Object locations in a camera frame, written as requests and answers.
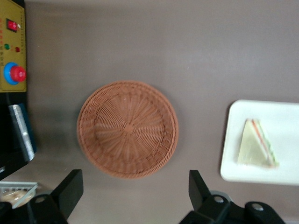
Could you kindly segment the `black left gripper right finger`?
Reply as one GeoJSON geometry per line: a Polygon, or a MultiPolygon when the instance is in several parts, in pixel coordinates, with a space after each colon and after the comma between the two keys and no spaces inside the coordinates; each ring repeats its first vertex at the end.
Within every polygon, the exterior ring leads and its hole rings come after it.
{"type": "Polygon", "coordinates": [[[212,194],[199,171],[189,171],[189,198],[193,210],[182,224],[242,224],[243,211],[226,197],[212,194]]]}

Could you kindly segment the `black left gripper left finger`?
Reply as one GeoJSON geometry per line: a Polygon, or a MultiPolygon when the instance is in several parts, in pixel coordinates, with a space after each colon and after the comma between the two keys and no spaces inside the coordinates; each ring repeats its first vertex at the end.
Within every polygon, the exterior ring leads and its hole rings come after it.
{"type": "Polygon", "coordinates": [[[84,192],[83,172],[72,170],[49,194],[35,196],[28,203],[31,224],[66,224],[84,192]]]}

